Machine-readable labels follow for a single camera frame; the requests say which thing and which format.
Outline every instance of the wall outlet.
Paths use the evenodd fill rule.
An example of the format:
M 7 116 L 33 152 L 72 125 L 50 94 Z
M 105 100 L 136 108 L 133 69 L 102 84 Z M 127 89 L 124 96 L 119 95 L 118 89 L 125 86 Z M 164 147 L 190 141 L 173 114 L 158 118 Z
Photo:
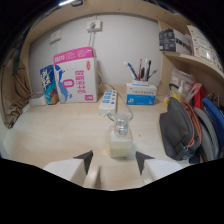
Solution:
M 92 21 L 88 21 L 87 22 L 87 26 L 86 26 L 86 29 L 89 31 L 89 32 L 93 32 L 93 31 L 102 31 L 102 22 L 100 20 L 92 20 Z
M 57 30 L 51 34 L 50 43 L 54 43 L 62 39 L 62 30 Z

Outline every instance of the white wall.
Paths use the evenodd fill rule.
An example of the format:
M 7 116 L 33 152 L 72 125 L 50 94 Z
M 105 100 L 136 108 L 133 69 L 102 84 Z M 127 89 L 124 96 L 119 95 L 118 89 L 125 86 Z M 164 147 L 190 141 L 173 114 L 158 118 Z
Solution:
M 87 21 L 95 17 L 82 18 L 62 24 L 45 33 L 36 40 L 30 49 L 30 81 L 33 92 L 42 91 L 40 69 L 53 64 L 54 54 L 89 44 L 90 34 L 86 30 Z M 98 68 L 104 82 L 124 84 L 131 82 L 131 76 L 123 62 L 131 63 L 137 70 L 140 58 L 152 61 L 151 72 L 158 73 L 151 78 L 151 84 L 158 85 L 160 80 L 161 52 L 159 52 L 158 23 L 127 15 L 99 15 L 103 22 L 103 31 L 94 38 Z M 58 29 L 63 38 L 50 45 L 50 34 Z

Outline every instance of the power cord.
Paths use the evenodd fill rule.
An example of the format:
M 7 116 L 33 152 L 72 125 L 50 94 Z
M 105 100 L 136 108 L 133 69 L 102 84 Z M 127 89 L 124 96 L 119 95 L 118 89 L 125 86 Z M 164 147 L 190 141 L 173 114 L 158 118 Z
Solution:
M 131 114 L 131 117 L 130 117 L 130 121 L 131 121 L 131 120 L 134 118 L 134 114 L 133 114 L 131 108 L 126 104 L 124 98 L 122 97 L 122 95 L 120 94 L 120 92 L 119 92 L 116 88 L 114 88 L 112 85 L 110 85 L 110 84 L 108 84 L 108 83 L 103 83 L 103 76 L 102 76 L 102 74 L 100 73 L 100 71 L 99 71 L 98 69 L 96 69 L 96 70 L 97 70 L 97 72 L 98 72 L 98 74 L 99 74 L 99 76 L 100 76 L 100 78 L 101 78 L 101 84 L 100 84 L 100 86 L 102 86 L 103 84 L 106 84 L 106 85 L 110 86 L 112 89 L 114 89 L 114 90 L 117 91 L 117 93 L 118 93 L 118 95 L 120 96 L 120 98 L 122 99 L 124 105 L 128 108 L 128 110 L 129 110 L 129 112 L 130 112 L 130 114 Z M 114 121 L 114 118 L 112 117 L 111 114 L 108 114 L 107 116 L 108 116 L 108 118 L 109 118 L 111 121 Z

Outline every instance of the backpack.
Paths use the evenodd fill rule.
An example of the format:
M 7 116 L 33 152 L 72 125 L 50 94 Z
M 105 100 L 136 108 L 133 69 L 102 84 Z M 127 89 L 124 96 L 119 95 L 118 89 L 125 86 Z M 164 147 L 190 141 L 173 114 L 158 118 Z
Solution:
M 166 155 L 177 161 L 200 163 L 196 150 L 201 145 L 201 129 L 191 106 L 171 97 L 168 111 L 160 115 L 159 122 Z
M 205 113 L 210 118 L 211 123 L 215 129 L 218 143 L 219 143 L 219 150 L 220 156 L 219 158 L 223 158 L 223 150 L 224 150 L 224 116 L 222 111 L 208 98 L 205 97 L 202 100 L 203 107 Z
M 194 108 L 194 111 L 198 115 L 201 125 L 202 141 L 198 148 L 201 158 L 203 162 L 216 160 L 219 158 L 220 153 L 218 139 L 212 122 L 203 110 Z

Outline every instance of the label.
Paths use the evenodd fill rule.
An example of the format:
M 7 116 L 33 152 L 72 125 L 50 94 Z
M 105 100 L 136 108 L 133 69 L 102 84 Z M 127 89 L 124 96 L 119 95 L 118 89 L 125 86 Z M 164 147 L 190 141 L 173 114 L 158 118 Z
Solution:
M 155 96 L 127 95 L 127 105 L 154 105 Z
M 90 62 L 89 61 L 87 61 L 87 63 L 86 63 L 86 68 L 88 71 L 90 70 Z

